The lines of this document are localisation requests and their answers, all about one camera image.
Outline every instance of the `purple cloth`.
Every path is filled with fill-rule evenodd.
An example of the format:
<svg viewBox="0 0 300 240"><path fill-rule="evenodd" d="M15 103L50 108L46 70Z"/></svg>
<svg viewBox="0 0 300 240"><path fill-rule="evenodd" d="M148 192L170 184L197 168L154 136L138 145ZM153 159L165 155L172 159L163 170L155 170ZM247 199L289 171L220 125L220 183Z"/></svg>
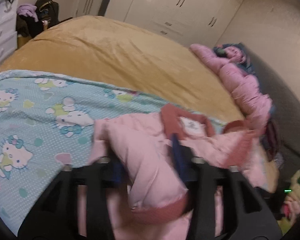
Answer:
<svg viewBox="0 0 300 240"><path fill-rule="evenodd" d="M32 18L34 18L35 22L38 22L39 21L38 16L35 12L36 9L37 9L37 7L30 3L21 4L19 6L19 8L17 9L17 14L23 15L25 17L32 17Z"/></svg>

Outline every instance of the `white wardrobe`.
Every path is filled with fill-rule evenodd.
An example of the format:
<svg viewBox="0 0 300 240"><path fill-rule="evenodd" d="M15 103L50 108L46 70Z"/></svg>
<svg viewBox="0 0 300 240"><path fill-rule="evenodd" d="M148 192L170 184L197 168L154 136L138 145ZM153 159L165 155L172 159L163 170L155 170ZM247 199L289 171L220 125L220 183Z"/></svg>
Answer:
<svg viewBox="0 0 300 240"><path fill-rule="evenodd" d="M105 17L166 36L184 46L213 47L243 0L110 0Z"/></svg>

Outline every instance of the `clothing label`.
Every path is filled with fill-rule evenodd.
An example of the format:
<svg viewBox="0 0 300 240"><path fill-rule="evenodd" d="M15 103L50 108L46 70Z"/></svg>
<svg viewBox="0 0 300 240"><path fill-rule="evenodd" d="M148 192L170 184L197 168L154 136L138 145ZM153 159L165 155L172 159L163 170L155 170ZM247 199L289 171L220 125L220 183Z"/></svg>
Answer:
<svg viewBox="0 0 300 240"><path fill-rule="evenodd" d="M183 129L189 135L205 135L205 125L186 117L180 117Z"/></svg>

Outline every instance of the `backpack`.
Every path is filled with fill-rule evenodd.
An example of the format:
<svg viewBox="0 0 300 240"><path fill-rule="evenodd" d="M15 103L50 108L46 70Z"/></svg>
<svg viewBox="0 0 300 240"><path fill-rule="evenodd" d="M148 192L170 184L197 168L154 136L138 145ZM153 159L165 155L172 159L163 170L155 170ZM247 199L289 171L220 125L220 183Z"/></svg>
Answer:
<svg viewBox="0 0 300 240"><path fill-rule="evenodd" d="M53 0L37 0L36 13L39 21L48 21L48 28L59 24L59 4Z"/></svg>

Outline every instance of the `yellow cloth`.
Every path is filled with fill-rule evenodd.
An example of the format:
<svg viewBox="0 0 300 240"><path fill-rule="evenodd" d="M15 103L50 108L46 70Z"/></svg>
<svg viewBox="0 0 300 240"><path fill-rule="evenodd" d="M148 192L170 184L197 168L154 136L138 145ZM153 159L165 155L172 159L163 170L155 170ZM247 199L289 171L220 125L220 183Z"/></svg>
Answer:
<svg viewBox="0 0 300 240"><path fill-rule="evenodd" d="M222 121L242 114L218 78L181 45L133 25L84 16L48 29L0 72L62 73L158 95Z"/></svg>

